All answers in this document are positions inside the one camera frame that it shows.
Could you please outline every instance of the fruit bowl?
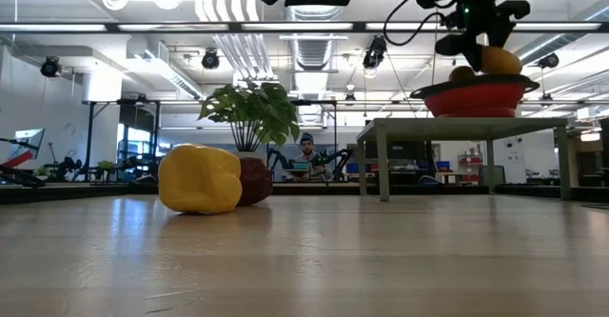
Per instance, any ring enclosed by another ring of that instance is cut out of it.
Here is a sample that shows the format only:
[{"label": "fruit bowl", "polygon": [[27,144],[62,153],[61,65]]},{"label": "fruit bowl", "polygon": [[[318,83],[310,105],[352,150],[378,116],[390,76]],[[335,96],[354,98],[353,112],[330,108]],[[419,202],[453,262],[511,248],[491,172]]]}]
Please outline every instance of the fruit bowl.
[{"label": "fruit bowl", "polygon": [[515,117],[525,93],[538,89],[519,74],[486,74],[417,89],[410,98],[423,99],[434,117]]}]

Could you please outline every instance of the person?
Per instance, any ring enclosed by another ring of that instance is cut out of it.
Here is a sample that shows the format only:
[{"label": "person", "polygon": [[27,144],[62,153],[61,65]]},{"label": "person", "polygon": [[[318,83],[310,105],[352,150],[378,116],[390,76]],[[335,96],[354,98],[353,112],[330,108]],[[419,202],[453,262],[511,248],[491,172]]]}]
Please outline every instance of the person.
[{"label": "person", "polygon": [[[295,162],[309,162],[315,157],[315,142],[313,135],[304,132],[301,137],[301,155],[294,158]],[[332,173],[326,166],[311,166],[309,172],[302,176],[295,176],[294,181],[299,182],[324,182],[332,177]]]}]

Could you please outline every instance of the computer monitor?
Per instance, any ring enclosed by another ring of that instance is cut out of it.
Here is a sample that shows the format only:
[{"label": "computer monitor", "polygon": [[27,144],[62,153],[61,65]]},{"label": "computer monitor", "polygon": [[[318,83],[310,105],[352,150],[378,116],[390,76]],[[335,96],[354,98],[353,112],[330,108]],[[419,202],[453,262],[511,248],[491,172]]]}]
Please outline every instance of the computer monitor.
[{"label": "computer monitor", "polygon": [[30,159],[38,157],[40,145],[42,145],[42,137],[45,135],[44,129],[18,130],[15,132],[13,139],[18,144],[10,146],[9,160],[14,159],[26,152],[31,153]]}]

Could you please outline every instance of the table leg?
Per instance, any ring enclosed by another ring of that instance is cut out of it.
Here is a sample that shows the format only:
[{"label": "table leg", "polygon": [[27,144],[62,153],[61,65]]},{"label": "table leg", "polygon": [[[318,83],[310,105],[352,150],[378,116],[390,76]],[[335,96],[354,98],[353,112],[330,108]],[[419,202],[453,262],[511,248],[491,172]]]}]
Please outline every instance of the table leg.
[{"label": "table leg", "polygon": [[495,147],[493,145],[493,139],[486,139],[486,164],[488,165],[486,171],[486,185],[488,186],[488,193],[495,193]]},{"label": "table leg", "polygon": [[366,195],[368,183],[365,177],[365,149],[363,147],[363,140],[358,140],[358,169],[360,172],[360,195]]},{"label": "table leg", "polygon": [[389,201],[389,163],[385,126],[377,127],[377,160],[379,161],[379,190],[381,201]]},{"label": "table leg", "polygon": [[569,146],[567,141],[567,127],[556,128],[556,138],[559,144],[560,165],[560,199],[571,199],[571,181],[569,177]]}]

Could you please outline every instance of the white table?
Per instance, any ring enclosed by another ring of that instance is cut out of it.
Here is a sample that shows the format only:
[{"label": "white table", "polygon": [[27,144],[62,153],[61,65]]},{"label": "white table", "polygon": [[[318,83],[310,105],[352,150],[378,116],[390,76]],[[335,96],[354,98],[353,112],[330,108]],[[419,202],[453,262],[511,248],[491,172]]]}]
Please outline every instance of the white table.
[{"label": "white table", "polygon": [[[560,197],[570,199],[566,127],[567,120],[564,118],[376,118],[357,137],[360,194],[367,194],[365,141],[377,143],[381,200],[388,201],[387,141],[486,141],[487,165],[494,168],[494,140],[544,129],[556,129],[560,160]],[[485,179],[489,192],[494,193],[495,171],[488,170]]]}]

